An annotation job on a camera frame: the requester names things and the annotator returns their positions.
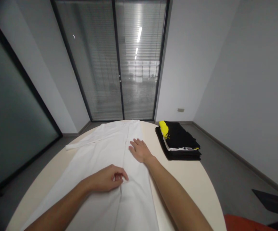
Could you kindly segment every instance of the white garment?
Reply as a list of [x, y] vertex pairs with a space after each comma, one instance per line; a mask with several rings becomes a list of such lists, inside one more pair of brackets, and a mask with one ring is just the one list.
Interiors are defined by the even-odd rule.
[[142, 139], [140, 122], [117, 121], [102, 124], [80, 142], [67, 145], [67, 150], [80, 148], [22, 230], [82, 179], [110, 164], [123, 167], [129, 181], [110, 192], [91, 194], [67, 230], [159, 230], [148, 169], [128, 149], [133, 138]]

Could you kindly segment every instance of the black folded shirt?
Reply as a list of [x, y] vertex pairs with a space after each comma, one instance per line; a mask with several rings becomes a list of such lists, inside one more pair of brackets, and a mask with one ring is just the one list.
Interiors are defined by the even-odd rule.
[[199, 151], [169, 151], [166, 148], [160, 127], [156, 127], [155, 132], [158, 137], [161, 148], [164, 151], [168, 160], [201, 160], [201, 153]]
[[169, 148], [200, 148], [196, 139], [180, 123], [168, 121], [165, 121], [165, 123], [169, 128], [168, 138], [166, 139]]

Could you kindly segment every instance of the gray floor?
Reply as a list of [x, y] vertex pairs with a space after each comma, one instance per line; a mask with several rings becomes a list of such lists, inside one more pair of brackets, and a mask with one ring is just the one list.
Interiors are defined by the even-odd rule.
[[[85, 132], [100, 124], [91, 123]], [[278, 221], [278, 215], [267, 211], [251, 191], [258, 189], [278, 195], [276, 190], [193, 125], [182, 126], [201, 146], [201, 163], [214, 185], [223, 214], [245, 217], [262, 224]], [[0, 230], [6, 229], [17, 205], [41, 170], [74, 138], [61, 138], [4, 188], [4, 196], [0, 198]]]

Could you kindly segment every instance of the window blinds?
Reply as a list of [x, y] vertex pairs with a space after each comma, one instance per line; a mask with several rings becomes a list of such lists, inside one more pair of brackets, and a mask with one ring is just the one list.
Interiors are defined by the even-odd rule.
[[152, 120], [166, 1], [116, 1], [125, 119]]
[[55, 2], [91, 120], [154, 119], [167, 1]]
[[112, 1], [57, 1], [92, 120], [122, 120]]

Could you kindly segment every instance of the white table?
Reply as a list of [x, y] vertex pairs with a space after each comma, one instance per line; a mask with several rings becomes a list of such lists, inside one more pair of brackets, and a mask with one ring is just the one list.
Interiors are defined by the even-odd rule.
[[[159, 162], [180, 182], [197, 206], [200, 208], [214, 231], [226, 230], [225, 221], [217, 198], [215, 189], [206, 171], [199, 161], [168, 161], [159, 144], [155, 133], [155, 124], [141, 121], [143, 140], [151, 153]], [[82, 134], [72, 143], [92, 133], [94, 129]], [[38, 177], [27, 190], [19, 203], [7, 231], [20, 230], [33, 211], [38, 207], [43, 198], [48, 194], [55, 182], [60, 178], [69, 162], [76, 153], [75, 150], [66, 151], [63, 148], [41, 171]], [[171, 217], [161, 202], [158, 190], [150, 179], [153, 201], [156, 209], [159, 230], [175, 230]]]

